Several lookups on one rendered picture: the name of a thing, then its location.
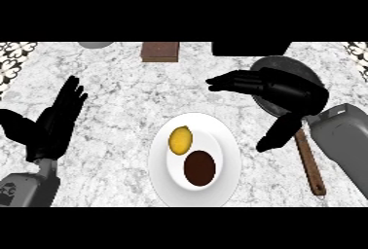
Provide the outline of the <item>yellow lemon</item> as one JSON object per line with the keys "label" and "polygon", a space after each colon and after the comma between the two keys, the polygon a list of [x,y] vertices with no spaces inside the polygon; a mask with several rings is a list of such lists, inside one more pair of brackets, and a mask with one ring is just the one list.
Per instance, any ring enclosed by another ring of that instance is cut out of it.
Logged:
{"label": "yellow lemon", "polygon": [[176,155],[183,155],[186,151],[189,150],[192,143],[192,133],[188,129],[188,126],[177,127],[169,138],[169,146],[170,150]]}

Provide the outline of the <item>black white patterned tile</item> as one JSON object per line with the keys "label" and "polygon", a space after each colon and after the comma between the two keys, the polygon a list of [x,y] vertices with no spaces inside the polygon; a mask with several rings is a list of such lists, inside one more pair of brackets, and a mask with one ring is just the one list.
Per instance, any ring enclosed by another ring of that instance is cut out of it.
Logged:
{"label": "black white patterned tile", "polygon": [[0,99],[19,75],[35,42],[0,42]]}
{"label": "black white patterned tile", "polygon": [[343,42],[341,45],[352,58],[364,81],[368,83],[368,42]]}

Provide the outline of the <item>grey round object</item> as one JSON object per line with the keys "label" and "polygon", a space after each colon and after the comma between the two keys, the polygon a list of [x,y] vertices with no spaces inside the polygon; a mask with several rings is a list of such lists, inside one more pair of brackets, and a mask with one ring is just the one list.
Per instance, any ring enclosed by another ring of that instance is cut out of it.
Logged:
{"label": "grey round object", "polygon": [[78,44],[86,48],[86,49],[102,49],[106,48],[109,45],[114,44],[114,42],[78,42]]}

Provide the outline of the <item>black appliance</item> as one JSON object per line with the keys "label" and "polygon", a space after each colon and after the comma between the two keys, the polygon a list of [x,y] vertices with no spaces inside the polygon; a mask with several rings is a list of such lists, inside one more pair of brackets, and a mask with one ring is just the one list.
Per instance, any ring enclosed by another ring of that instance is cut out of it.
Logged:
{"label": "black appliance", "polygon": [[213,42],[211,52],[216,56],[268,56],[282,55],[290,42]]}

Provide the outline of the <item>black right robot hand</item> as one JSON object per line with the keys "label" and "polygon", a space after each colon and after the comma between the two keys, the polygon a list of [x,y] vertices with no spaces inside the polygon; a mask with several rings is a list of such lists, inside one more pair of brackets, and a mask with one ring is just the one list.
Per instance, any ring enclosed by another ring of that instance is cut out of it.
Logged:
{"label": "black right robot hand", "polygon": [[302,118],[318,115],[327,105],[328,90],[297,75],[263,67],[235,70],[205,80],[210,91],[234,91],[260,96],[288,112],[279,115],[256,145],[259,153],[282,148],[302,128]]}

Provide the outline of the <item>brown wooden block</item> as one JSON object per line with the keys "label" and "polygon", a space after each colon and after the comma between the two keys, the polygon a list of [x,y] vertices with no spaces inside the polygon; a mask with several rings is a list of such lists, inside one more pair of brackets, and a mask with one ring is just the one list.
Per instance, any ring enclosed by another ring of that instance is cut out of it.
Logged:
{"label": "brown wooden block", "polygon": [[179,42],[143,42],[140,58],[143,62],[177,62]]}

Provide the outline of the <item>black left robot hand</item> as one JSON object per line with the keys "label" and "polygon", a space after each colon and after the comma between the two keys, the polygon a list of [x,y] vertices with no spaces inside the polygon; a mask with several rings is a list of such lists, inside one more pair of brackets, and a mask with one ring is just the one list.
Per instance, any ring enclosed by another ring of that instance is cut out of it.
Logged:
{"label": "black left robot hand", "polygon": [[0,109],[0,126],[6,137],[27,146],[27,161],[56,160],[65,155],[75,121],[87,93],[78,84],[78,77],[67,80],[53,105],[47,107],[34,122],[9,109]]}

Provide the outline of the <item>white round plate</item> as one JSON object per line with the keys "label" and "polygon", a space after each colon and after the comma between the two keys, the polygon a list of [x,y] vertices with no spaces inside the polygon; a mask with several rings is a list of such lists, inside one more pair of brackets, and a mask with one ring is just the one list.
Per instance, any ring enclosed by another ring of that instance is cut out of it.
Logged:
{"label": "white round plate", "polygon": [[[176,128],[192,134],[188,151],[169,144]],[[226,125],[210,115],[186,113],[163,125],[149,150],[148,170],[157,195],[169,206],[222,206],[236,190],[241,159]]]}

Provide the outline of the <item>dark brown chocolate cupcake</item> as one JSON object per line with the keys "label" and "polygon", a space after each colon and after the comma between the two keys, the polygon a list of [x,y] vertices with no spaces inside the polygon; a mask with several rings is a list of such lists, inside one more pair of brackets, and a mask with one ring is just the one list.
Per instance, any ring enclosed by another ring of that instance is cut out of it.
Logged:
{"label": "dark brown chocolate cupcake", "polygon": [[216,162],[204,151],[194,151],[183,161],[183,175],[188,182],[203,187],[210,184],[216,174]]}

